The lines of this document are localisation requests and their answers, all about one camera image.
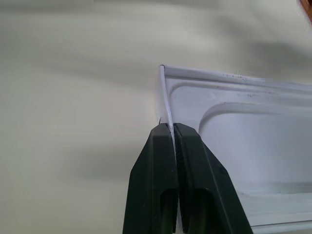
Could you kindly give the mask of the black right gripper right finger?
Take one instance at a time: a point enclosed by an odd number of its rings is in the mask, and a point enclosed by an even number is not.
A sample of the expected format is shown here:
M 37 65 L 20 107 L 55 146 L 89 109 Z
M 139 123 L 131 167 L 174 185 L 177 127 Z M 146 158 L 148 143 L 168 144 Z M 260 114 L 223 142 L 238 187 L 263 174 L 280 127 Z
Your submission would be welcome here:
M 174 124 L 179 203 L 185 234 L 253 234 L 226 168 L 197 131 Z

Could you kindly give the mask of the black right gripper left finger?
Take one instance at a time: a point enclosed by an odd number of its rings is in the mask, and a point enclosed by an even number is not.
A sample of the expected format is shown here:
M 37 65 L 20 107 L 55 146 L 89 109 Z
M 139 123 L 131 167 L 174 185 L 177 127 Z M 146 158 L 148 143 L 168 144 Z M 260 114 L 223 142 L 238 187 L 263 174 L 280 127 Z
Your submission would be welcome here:
M 122 234 L 174 234 L 178 178 L 171 132 L 153 128 L 129 178 Z

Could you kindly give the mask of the white plastic tray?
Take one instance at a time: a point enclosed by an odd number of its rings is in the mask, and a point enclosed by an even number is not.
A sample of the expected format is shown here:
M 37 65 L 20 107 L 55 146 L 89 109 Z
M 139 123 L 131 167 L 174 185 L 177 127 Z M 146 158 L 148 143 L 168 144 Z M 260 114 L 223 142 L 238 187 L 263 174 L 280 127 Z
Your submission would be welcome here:
M 312 84 L 161 65 L 161 123 L 194 128 L 254 234 L 312 234 Z

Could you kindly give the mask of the brown wooden object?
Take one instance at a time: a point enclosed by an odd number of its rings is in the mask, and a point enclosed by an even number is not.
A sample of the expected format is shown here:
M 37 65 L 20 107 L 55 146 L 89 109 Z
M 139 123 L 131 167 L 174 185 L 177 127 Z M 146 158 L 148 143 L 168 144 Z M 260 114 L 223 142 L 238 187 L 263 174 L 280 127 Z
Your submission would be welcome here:
M 305 14 L 312 24 L 312 0 L 299 0 Z

